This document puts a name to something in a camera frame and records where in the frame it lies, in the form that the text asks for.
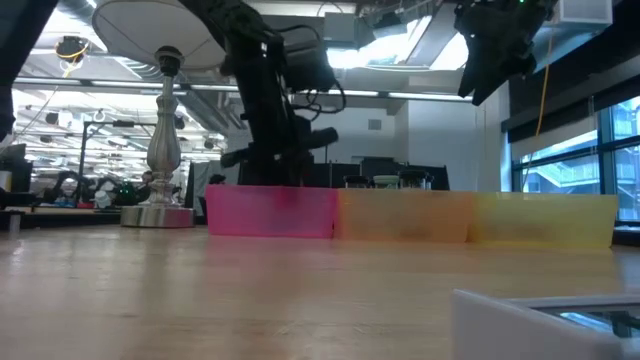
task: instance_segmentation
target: white lamp shade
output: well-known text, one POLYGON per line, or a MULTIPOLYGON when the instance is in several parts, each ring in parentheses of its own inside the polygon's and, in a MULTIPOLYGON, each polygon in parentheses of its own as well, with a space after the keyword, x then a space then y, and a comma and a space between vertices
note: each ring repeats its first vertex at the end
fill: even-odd
POLYGON ((185 70, 210 69, 225 52, 202 21, 177 0, 105 0, 93 13, 93 28, 109 52, 146 64, 162 46, 184 56, 185 70))

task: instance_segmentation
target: pink bin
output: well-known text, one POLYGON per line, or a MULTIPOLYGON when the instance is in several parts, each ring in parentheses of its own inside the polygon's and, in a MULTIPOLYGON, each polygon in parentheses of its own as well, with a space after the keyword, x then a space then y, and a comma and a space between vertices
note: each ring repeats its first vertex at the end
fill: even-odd
POLYGON ((209 185, 205 198, 212 235, 333 237, 334 189, 209 185))

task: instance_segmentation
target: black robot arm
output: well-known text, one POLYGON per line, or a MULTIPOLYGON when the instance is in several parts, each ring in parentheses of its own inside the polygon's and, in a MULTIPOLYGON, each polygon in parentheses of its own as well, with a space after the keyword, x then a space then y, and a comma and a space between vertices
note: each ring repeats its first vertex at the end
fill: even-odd
POLYGON ((180 0, 207 27, 227 56, 223 75, 233 75, 249 123, 249 147, 223 155, 230 167, 247 161, 261 185, 300 186, 309 150, 338 139, 333 128, 311 131, 309 120, 294 113, 289 91, 327 91, 337 84, 319 39, 299 51, 284 46, 283 37, 260 14, 239 0, 180 0))

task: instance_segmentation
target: silver lamp base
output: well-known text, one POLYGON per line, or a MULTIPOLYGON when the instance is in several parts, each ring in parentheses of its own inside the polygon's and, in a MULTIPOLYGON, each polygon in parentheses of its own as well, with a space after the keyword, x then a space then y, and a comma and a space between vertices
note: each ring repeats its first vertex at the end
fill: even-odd
POLYGON ((164 206, 126 206, 120 225, 138 228, 179 229, 193 227, 193 209, 164 206))

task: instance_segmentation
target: table surface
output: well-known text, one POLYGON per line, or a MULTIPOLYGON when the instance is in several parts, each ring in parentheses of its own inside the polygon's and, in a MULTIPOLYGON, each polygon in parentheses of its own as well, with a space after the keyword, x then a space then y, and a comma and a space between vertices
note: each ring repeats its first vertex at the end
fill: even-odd
POLYGON ((2 359, 449 359, 455 288, 640 291, 640 252, 24 231, 0 241, 2 359))

